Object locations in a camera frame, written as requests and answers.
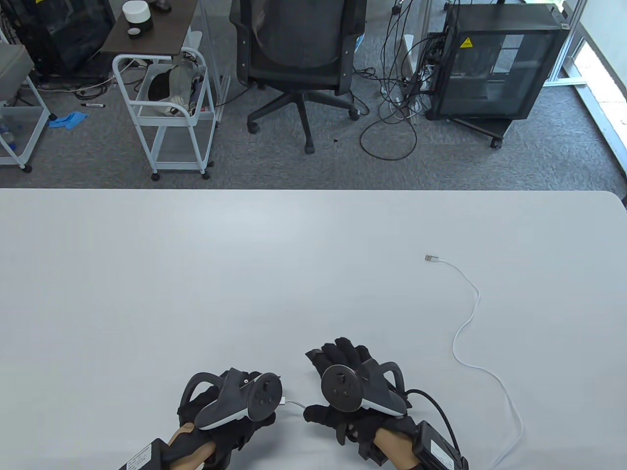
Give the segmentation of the person's right hand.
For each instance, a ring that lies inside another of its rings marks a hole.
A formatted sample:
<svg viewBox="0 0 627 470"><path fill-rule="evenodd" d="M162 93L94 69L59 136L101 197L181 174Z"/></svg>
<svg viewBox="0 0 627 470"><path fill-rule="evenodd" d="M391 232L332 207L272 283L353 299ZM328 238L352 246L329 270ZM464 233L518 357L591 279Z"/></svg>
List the person's right hand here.
<svg viewBox="0 0 627 470"><path fill-rule="evenodd" d="M320 349L307 352L306 356L320 375L333 365L356 370L371 358L367 347L354 347L345 337L337 338L333 343L325 343ZM359 444L372 444L379 429L398 433L410 440L414 440L417 435L417 424L408 415L392 417L372 409L346 413L332 406L310 405L304 409L304 419L308 423L343 431L343 437L339 441L341 445L345 439Z"/></svg>

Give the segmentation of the person's left hand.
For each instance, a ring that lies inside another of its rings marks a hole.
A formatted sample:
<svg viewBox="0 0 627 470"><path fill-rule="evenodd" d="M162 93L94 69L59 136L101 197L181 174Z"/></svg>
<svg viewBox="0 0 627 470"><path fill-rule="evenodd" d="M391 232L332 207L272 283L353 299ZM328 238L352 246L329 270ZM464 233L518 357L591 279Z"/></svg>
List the person's left hand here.
<svg viewBox="0 0 627 470"><path fill-rule="evenodd" d="M194 399L186 399L177 410L179 425L194 423L199 412L211 402L217 400L219 389L211 386L206 391L198 394ZM213 443L216 451L223 456L227 452L242 449L249 442L255 432L263 427L273 425L276 420L276 413L273 412L265 420L254 422L244 417L240 420L231 421L221 427L211 430L194 430L192 442L198 445Z"/></svg>

